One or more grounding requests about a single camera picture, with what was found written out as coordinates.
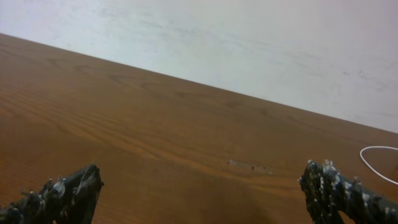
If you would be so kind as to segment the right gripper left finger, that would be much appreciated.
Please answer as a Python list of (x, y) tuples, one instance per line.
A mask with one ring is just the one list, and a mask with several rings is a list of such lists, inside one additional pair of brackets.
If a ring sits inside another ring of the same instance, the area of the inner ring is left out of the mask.
[(90, 224), (103, 185), (94, 164), (49, 179), (39, 191), (22, 192), (22, 199), (2, 208), (1, 224)]

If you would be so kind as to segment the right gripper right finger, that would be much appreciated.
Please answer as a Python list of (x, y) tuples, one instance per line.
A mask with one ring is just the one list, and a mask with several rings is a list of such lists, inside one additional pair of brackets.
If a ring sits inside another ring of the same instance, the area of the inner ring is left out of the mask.
[(355, 223), (397, 224), (396, 203), (343, 177), (331, 161), (309, 160), (298, 182), (315, 224), (343, 223), (340, 213)]

